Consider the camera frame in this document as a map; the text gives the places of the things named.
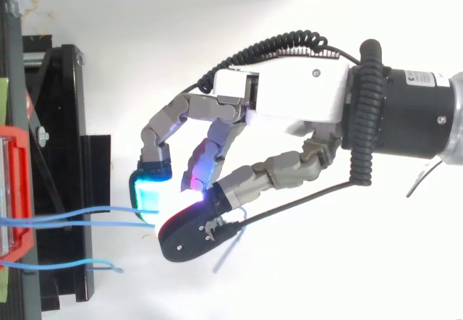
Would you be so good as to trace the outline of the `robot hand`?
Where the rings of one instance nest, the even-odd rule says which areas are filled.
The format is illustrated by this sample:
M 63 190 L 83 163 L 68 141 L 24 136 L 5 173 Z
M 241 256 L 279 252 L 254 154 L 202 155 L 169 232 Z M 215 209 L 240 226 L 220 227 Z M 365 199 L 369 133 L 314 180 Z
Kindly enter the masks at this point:
M 235 237 L 246 222 L 225 222 L 263 192 L 296 188 L 329 167 L 341 143 L 341 118 L 349 65 L 336 57 L 283 55 L 254 64 L 232 64 L 212 79 L 212 94 L 176 95 L 141 132 L 137 169 L 129 178 L 132 206 L 158 224 L 163 257 L 182 263 Z M 210 124 L 193 151 L 178 190 L 172 190 L 169 138 L 186 121 Z M 226 155 L 249 126 L 275 127 L 303 138 L 287 151 L 221 175 Z

